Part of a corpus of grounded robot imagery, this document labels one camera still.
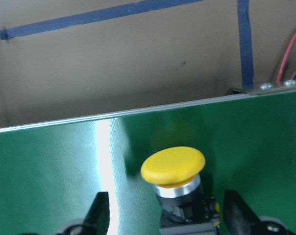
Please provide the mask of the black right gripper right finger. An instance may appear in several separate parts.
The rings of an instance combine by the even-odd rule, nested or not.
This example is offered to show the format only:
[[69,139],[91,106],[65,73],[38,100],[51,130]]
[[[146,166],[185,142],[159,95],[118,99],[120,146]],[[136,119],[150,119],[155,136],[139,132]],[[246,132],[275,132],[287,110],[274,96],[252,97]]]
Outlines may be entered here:
[[291,235],[293,233],[277,218],[257,216],[235,190],[224,191],[223,218],[232,235]]

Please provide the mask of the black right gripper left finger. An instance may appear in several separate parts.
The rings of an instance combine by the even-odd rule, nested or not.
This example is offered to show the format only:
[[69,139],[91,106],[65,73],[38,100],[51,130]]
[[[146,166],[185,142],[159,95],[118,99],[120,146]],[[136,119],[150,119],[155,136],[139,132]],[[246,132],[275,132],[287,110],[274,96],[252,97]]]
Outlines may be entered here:
[[98,192],[84,219],[64,224],[58,235],[106,235],[110,224],[109,193]]

